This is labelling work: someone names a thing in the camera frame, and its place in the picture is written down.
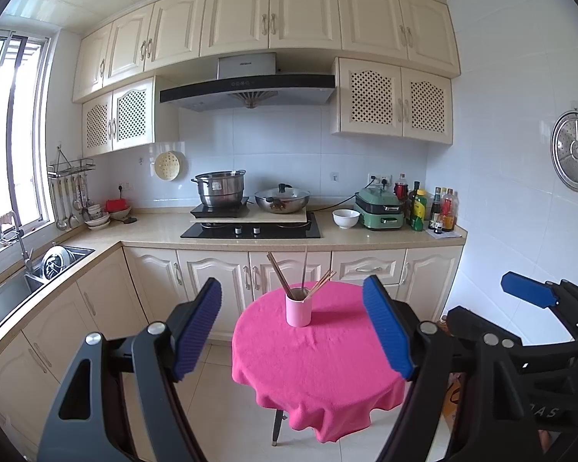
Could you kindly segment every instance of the silver screw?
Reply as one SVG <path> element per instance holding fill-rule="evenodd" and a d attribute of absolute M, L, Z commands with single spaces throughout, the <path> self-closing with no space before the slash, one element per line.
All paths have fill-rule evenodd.
<path fill-rule="evenodd" d="M 497 345 L 499 344 L 499 338 L 494 333 L 487 333 L 484 335 L 484 342 L 487 345 Z"/>
<path fill-rule="evenodd" d="M 92 332 L 86 335 L 87 345 L 97 345 L 100 342 L 101 336 L 99 332 Z"/>
<path fill-rule="evenodd" d="M 148 333 L 150 335 L 161 335 L 165 331 L 165 324 L 161 321 L 155 321 L 148 325 Z"/>
<path fill-rule="evenodd" d="M 420 331 L 426 335 L 434 335 L 437 333 L 437 326 L 432 321 L 423 321 L 420 323 Z"/>

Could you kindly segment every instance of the countertop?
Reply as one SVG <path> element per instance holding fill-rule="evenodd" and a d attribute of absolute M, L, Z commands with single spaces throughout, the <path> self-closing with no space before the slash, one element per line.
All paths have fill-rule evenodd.
<path fill-rule="evenodd" d="M 186 229 L 194 224 L 189 213 L 134 214 L 137 222 L 112 224 L 101 231 L 85 229 L 64 241 L 69 246 L 92 248 L 94 252 L 58 276 L 47 287 L 26 302 L 17 313 L 0 327 L 0 353 L 44 307 L 62 291 L 71 286 L 82 274 L 123 246 L 170 248 L 184 250 L 223 251 L 304 251 L 308 245 L 315 251 L 393 250 L 461 246 L 467 232 L 457 228 L 459 238 L 432 238 L 427 232 L 413 231 L 406 226 L 398 231 L 370 231 L 361 225 L 341 229 L 334 224 L 331 212 L 316 214 L 321 238 L 319 239 L 183 239 Z"/>

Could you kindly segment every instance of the pink cloth on faucet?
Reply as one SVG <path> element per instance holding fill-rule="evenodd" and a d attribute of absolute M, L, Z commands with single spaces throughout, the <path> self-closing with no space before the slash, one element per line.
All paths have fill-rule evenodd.
<path fill-rule="evenodd" d="M 282 288 L 268 292 L 238 319 L 232 347 L 233 380 L 253 387 L 260 407 L 287 412 L 292 429 L 312 427 L 322 443 L 365 429 L 371 410 L 391 410 L 404 397 L 358 285 L 324 285 L 303 328 L 287 324 Z"/>

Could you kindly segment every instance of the sink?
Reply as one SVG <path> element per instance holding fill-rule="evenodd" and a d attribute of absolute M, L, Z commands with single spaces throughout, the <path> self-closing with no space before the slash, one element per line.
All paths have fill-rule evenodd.
<path fill-rule="evenodd" d="M 77 248 L 62 245 L 67 249 L 74 261 L 62 272 L 70 269 L 84 257 L 90 255 L 94 250 L 89 248 Z M 26 302 L 34 297 L 37 292 L 49 285 L 54 280 L 48 280 L 43 276 L 42 258 L 37 259 L 32 264 L 30 272 L 25 268 L 17 271 L 13 276 L 0 285 L 0 326 L 11 317 Z"/>

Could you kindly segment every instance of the green appliance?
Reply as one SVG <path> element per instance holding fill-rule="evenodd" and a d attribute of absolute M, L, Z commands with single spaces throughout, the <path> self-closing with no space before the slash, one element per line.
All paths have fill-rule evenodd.
<path fill-rule="evenodd" d="M 393 192 L 385 188 L 360 189 L 356 193 L 354 210 L 360 212 L 360 223 L 365 228 L 400 229 L 404 220 L 402 203 Z"/>

